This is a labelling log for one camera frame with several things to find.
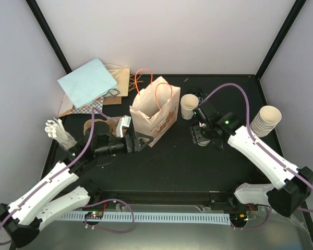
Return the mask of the white paper coffee cup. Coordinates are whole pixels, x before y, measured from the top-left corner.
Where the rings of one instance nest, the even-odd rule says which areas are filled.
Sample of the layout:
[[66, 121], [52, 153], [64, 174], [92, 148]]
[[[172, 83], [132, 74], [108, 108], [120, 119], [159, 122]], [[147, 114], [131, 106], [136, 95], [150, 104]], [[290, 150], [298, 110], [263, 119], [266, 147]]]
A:
[[210, 143], [210, 140], [203, 136], [202, 127], [200, 125], [191, 126], [190, 131], [194, 144], [198, 144], [199, 146], [207, 146]]

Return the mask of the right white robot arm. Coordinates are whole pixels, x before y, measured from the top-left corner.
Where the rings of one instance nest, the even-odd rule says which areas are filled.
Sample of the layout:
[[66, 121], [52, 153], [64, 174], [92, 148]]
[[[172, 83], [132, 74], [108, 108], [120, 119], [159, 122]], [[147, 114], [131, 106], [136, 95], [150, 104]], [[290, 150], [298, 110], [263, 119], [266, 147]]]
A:
[[313, 172], [285, 160], [241, 124], [233, 113], [222, 116], [209, 102], [202, 103], [193, 113], [198, 120], [190, 128], [195, 143], [226, 142], [246, 156], [270, 181], [269, 184], [239, 185], [226, 198], [229, 208], [238, 210], [245, 204], [265, 205], [290, 217], [311, 194], [308, 184], [313, 182]]

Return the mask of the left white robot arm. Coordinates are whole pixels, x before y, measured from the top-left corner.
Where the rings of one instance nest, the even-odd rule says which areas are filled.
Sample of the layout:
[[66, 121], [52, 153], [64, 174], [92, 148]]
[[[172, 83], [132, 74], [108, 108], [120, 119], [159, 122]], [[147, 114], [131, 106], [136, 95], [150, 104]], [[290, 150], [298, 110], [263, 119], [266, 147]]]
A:
[[1, 227], [17, 248], [30, 244], [48, 224], [80, 207], [98, 207], [101, 190], [85, 180], [69, 193], [60, 192], [97, 165], [104, 155], [140, 152], [153, 137], [130, 128], [129, 116], [123, 116], [111, 131], [107, 121], [89, 120], [84, 137], [66, 150], [66, 156], [25, 195], [10, 204], [0, 204]]

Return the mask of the cream bear paper bag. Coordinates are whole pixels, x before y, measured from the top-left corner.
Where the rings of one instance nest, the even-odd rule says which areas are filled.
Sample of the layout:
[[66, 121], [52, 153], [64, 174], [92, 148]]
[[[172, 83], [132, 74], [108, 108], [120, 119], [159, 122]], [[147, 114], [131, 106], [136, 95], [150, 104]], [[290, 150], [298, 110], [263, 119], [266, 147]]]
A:
[[149, 144], [153, 147], [177, 120], [180, 87], [158, 77], [141, 89], [137, 75], [134, 76], [134, 84], [137, 95], [129, 108], [134, 130], [153, 137]]

